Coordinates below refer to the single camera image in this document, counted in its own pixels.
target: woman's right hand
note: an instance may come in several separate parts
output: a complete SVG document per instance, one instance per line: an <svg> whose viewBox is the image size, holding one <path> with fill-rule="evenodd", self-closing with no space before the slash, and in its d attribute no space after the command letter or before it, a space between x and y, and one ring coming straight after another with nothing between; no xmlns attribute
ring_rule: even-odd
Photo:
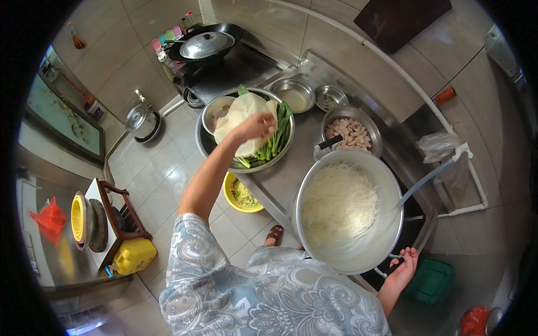
<svg viewBox="0 0 538 336"><path fill-rule="evenodd" d="M271 136L276 129L274 116L270 113L254 113L246 118L232 133L241 143L250 139L266 139Z"/></svg>

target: metal lid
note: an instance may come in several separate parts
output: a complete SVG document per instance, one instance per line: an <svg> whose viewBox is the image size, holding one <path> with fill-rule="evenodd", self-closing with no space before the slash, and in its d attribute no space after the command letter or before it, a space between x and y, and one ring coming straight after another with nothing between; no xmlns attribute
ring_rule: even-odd
<svg viewBox="0 0 538 336"><path fill-rule="evenodd" d="M140 125L146 120L149 109L146 104L138 104L127 115L125 120L125 129L128 132L137 130Z"/></svg>
<svg viewBox="0 0 538 336"><path fill-rule="evenodd" d="M232 35L219 32L207 32L191 37L183 43L179 52L188 59L201 59L231 47L235 39Z"/></svg>

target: green bin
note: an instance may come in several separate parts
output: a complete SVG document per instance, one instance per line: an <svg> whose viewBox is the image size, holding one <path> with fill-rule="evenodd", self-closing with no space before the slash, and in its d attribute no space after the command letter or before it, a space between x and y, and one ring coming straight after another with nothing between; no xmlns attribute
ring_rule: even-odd
<svg viewBox="0 0 538 336"><path fill-rule="evenodd" d="M405 292L426 304L443 301L454 280L454 267L445 262L424 259Z"/></svg>

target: yellow plastic container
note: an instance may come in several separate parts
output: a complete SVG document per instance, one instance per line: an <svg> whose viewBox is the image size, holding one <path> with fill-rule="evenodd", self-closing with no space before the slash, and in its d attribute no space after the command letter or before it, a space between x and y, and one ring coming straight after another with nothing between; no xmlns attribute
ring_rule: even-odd
<svg viewBox="0 0 538 336"><path fill-rule="evenodd" d="M123 275L141 271L150 264L156 254L157 250L149 239L125 240L114 256L116 271Z"/></svg>
<svg viewBox="0 0 538 336"><path fill-rule="evenodd" d="M233 173L227 172L226 176L224 177L224 182L222 183L222 189L224 190L224 197L226 197L226 201L230 203L230 205L241 212L246 213L253 213L258 212L264 209L264 206L261 204L258 204L258 206L255 206L253 208L248 208L245 206L242 206L241 204L237 203L235 198L232 194L232 183L235 181L236 176Z"/></svg>

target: rice noodles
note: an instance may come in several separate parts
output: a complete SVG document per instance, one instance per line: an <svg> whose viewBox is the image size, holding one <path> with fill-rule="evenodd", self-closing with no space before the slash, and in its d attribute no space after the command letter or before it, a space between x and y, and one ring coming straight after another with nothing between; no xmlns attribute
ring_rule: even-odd
<svg viewBox="0 0 538 336"><path fill-rule="evenodd" d="M358 238L378 213L370 180L349 163L331 163L314 173L301 203L301 223L312 249Z"/></svg>

